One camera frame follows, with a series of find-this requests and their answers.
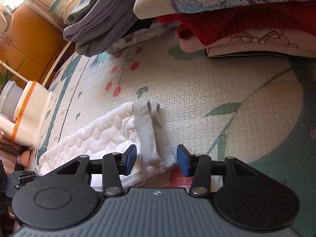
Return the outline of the colourful folded clothes stack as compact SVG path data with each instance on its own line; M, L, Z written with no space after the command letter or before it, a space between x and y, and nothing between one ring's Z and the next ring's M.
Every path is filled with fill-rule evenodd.
M136 0L139 19L179 23L180 48L315 57L315 0Z

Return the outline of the white quilted baby garment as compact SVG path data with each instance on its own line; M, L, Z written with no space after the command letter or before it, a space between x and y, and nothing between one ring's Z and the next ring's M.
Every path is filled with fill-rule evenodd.
M35 172L43 176L80 155L102 159L109 153L124 153L134 144L137 159L132 172L120 176L123 188L149 183L177 163L161 117L158 103L126 102L46 151Z

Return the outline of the purple pink child stool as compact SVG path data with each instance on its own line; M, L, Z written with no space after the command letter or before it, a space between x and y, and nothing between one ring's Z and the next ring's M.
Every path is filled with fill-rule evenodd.
M21 155L17 156L16 163L24 167L27 167L29 165L30 155L31 155L30 150L24 151Z

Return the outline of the white plant pot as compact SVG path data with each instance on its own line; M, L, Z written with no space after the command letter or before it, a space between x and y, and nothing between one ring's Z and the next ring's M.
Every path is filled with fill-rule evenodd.
M23 89L16 85L15 81L9 80L4 86L0 97L1 114L13 118L17 104L21 98Z

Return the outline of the grey purple folded clothes stack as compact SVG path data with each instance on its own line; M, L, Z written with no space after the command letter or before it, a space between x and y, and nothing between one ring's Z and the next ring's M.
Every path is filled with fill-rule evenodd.
M114 54L128 42L154 38L179 26L178 22L162 24L154 18L139 19L133 12L136 0L80 0L66 18L63 38L75 42L76 52L92 57Z

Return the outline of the green potted plant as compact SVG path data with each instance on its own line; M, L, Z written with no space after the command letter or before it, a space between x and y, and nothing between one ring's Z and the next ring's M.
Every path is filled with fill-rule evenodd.
M7 65L9 68L11 68L9 66L8 60L6 60L5 63L1 61L1 91L3 90L8 81L13 81L14 76L18 78L17 82L22 81L22 79L19 76L15 75L13 72L8 70L4 65Z

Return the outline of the white plastic bucket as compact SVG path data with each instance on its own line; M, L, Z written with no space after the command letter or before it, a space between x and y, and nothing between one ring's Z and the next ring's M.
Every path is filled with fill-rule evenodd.
M48 12L53 12L58 18L63 20L65 25L67 25L67 17L79 1L80 0L54 0L48 9Z

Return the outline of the white orange potty seat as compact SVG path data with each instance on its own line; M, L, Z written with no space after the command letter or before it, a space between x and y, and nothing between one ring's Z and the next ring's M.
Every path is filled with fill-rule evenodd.
M1 114L1 132L12 142L35 149L52 95L38 82L27 82L13 118Z

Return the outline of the cartoon giraffe play mat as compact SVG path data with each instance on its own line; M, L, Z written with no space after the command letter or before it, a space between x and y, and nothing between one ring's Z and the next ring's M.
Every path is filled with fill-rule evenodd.
M34 167L69 159L46 151L126 102L160 105L172 151L234 156L299 197L295 229L315 235L315 59L207 58L184 53L175 32L116 55L73 54L55 74Z

